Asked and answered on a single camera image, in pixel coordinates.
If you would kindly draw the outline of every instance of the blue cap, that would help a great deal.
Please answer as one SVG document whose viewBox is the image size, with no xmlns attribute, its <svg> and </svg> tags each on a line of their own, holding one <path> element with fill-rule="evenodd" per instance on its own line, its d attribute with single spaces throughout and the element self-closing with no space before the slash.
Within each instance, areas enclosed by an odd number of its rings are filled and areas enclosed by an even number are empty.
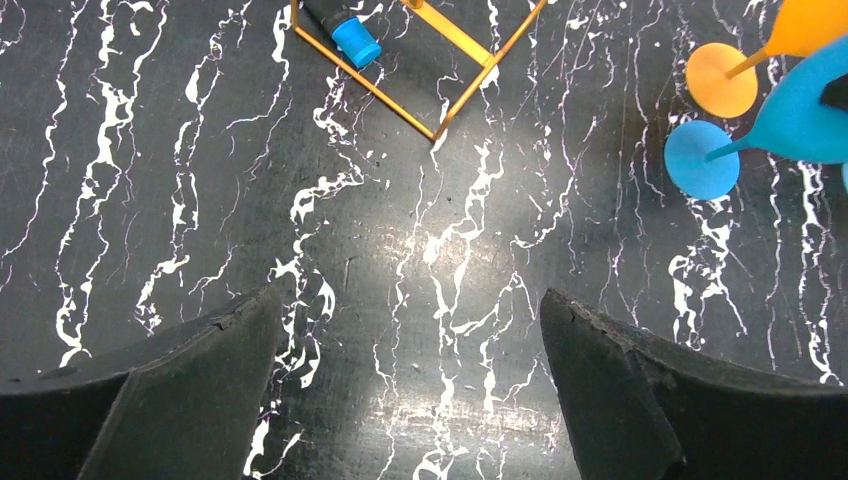
<svg viewBox="0 0 848 480">
<path fill-rule="evenodd" d="M 336 27 L 331 36 L 356 68 L 365 67 L 383 52 L 365 25 L 356 17 Z"/>
</svg>

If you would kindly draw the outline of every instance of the marble countertop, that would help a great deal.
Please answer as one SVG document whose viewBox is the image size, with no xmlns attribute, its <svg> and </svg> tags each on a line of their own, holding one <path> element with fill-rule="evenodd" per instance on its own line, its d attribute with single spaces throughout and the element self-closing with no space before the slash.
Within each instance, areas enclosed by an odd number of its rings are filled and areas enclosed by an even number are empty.
<svg viewBox="0 0 848 480">
<path fill-rule="evenodd" d="M 842 384 L 837 167 L 742 153 L 714 202 L 662 146 L 704 43 L 775 0 L 551 0 L 432 144 L 278 0 L 0 0 L 0 375 L 297 285 L 245 475 L 578 478 L 536 308 L 565 288 L 686 348 Z M 477 73 L 398 1 L 364 74 L 430 125 Z M 532 2 L 436 1 L 502 46 Z M 758 68 L 765 95 L 793 65 Z"/>
</svg>

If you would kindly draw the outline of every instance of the black cylinder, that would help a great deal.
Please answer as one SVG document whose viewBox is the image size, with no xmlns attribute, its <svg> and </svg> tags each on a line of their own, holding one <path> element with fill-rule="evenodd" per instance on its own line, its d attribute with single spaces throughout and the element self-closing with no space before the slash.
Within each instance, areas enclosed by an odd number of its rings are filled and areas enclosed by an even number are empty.
<svg viewBox="0 0 848 480">
<path fill-rule="evenodd" d="M 356 16 L 343 0 L 304 0 L 303 6 L 332 35 L 342 23 Z"/>
</svg>

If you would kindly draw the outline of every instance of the blue circular base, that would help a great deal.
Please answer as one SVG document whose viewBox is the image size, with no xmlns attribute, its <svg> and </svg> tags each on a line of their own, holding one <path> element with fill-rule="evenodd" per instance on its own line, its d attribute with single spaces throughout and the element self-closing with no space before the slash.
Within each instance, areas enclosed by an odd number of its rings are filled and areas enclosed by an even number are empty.
<svg viewBox="0 0 848 480">
<path fill-rule="evenodd" d="M 698 200 L 727 195 L 739 180 L 739 154 L 706 161 L 707 153 L 730 143 L 724 130 L 694 120 L 674 129 L 665 142 L 665 168 L 683 193 Z"/>
</svg>

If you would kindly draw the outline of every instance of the gold metal rack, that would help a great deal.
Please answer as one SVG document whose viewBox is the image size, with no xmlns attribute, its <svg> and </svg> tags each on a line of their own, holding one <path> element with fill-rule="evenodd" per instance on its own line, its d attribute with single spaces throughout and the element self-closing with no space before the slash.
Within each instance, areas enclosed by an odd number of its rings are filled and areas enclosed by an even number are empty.
<svg viewBox="0 0 848 480">
<path fill-rule="evenodd" d="M 524 19 L 524 22 L 521 23 L 521 26 L 518 27 L 518 30 L 510 37 L 510 39 L 506 42 L 506 45 L 502 49 L 500 49 L 497 53 L 492 54 L 487 49 L 483 48 L 479 43 L 477 43 L 473 38 L 471 38 L 467 33 L 462 31 L 459 27 L 453 24 L 450 20 L 448 20 L 444 15 L 438 12 L 435 8 L 433 8 L 430 4 L 425 2 L 424 0 L 401 0 L 404 5 L 409 7 L 413 12 L 418 14 L 419 17 L 424 19 L 425 22 L 429 23 L 436 31 L 442 34 L 445 38 L 453 42 L 454 45 L 459 47 L 460 50 L 468 54 L 475 62 L 479 63 L 480 66 L 483 67 L 483 71 L 477 75 L 477 78 L 474 79 L 473 82 L 468 86 L 465 92 L 460 95 L 459 100 L 453 104 L 453 106 L 448 110 L 447 115 L 445 116 L 442 124 L 439 125 L 439 128 L 434 133 L 432 130 L 427 128 L 423 123 L 421 123 L 417 118 L 415 118 L 411 113 L 406 111 L 405 108 L 400 106 L 397 102 L 392 100 L 391 97 L 386 95 L 382 90 L 380 90 L 376 85 L 368 81 L 367 78 L 363 77 L 359 74 L 350 64 L 346 61 L 339 58 L 338 55 L 333 53 L 330 49 L 325 47 L 320 41 L 315 39 L 312 35 L 310 35 L 306 30 L 301 28 L 300 23 L 298 22 L 298 4 L 299 0 L 291 0 L 291 10 L 292 10 L 292 25 L 294 25 L 294 31 L 297 32 L 304 40 L 309 42 L 316 50 L 321 52 L 325 57 L 330 59 L 331 62 L 335 63 L 339 67 L 341 67 L 348 75 L 353 77 L 354 80 L 359 82 L 363 87 L 367 88 L 368 91 L 377 96 L 383 103 L 386 104 L 389 108 L 395 111 L 398 115 L 400 115 L 404 120 L 410 123 L 413 127 L 418 129 L 419 132 L 423 133 L 424 136 L 429 138 L 431 141 L 435 142 L 445 130 L 448 128 L 448 125 L 451 121 L 456 117 L 456 114 L 468 103 L 468 100 L 474 95 L 474 92 L 480 88 L 480 85 L 483 81 L 486 80 L 486 77 L 492 72 L 492 70 L 500 63 L 500 61 L 506 56 L 507 53 L 512 49 L 518 39 L 527 31 L 527 28 L 531 23 L 539 16 L 542 8 L 548 3 L 548 0 L 539 0 L 536 4 L 536 7 L 533 11 L 530 12 L 530 15 Z"/>
</svg>

